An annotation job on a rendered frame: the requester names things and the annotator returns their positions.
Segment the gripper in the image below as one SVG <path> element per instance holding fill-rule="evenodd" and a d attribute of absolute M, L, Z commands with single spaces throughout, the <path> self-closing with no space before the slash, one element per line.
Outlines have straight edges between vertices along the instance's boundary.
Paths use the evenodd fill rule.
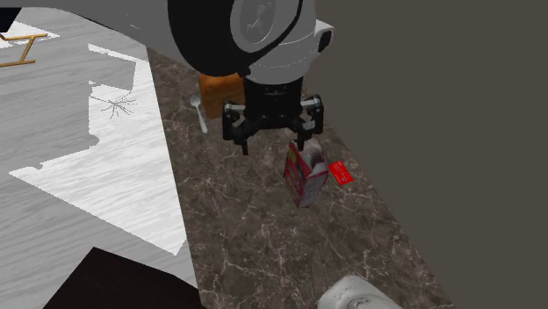
<path fill-rule="evenodd" d="M 243 80 L 245 105 L 225 101 L 222 105 L 222 137 L 242 147 L 242 154 L 248 155 L 248 138 L 264 125 L 266 128 L 282 128 L 280 116 L 289 119 L 288 127 L 297 134 L 299 151 L 315 134 L 321 134 L 324 127 L 324 106 L 319 95 L 312 95 L 300 102 L 303 78 L 290 83 L 263 84 L 249 79 Z M 310 117 L 304 120 L 300 114 Z"/>

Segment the red cereal box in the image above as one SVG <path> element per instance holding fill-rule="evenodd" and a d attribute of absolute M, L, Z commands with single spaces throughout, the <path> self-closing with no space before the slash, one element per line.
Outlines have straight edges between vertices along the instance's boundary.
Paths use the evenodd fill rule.
<path fill-rule="evenodd" d="M 328 164 L 320 142 L 312 138 L 299 151 L 296 141 L 289 144 L 284 170 L 286 187 L 297 208 L 308 208 L 328 179 Z"/>

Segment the white spoon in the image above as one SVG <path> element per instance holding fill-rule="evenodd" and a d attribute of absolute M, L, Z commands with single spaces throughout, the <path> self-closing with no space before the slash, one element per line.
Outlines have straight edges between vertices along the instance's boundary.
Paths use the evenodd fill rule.
<path fill-rule="evenodd" d="M 205 119 L 204 119 L 204 117 L 203 117 L 203 115 L 201 114 L 201 111 L 200 111 L 200 105 L 201 105 L 200 98 L 197 95 L 192 95 L 191 99 L 190 99 L 190 102 L 191 102 L 191 105 L 196 109 L 196 112 L 198 114 L 198 122 L 199 122 L 199 125 L 200 125 L 201 132 L 204 133 L 204 134 L 207 134 L 208 133 L 208 128 L 206 126 Z"/>

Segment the red card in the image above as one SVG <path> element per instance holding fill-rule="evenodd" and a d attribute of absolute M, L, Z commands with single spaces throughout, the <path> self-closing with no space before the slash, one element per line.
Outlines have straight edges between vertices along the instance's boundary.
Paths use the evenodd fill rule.
<path fill-rule="evenodd" d="M 333 178 L 339 186 L 345 185 L 353 181 L 352 175 L 349 173 L 343 162 L 332 162 L 328 165 L 328 167 Z"/>

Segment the white rounded object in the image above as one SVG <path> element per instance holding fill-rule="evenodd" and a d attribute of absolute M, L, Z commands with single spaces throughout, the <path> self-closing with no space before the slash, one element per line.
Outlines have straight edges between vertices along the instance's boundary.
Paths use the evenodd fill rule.
<path fill-rule="evenodd" d="M 317 302 L 317 309 L 403 309 L 358 275 L 347 275 L 334 283 Z"/>

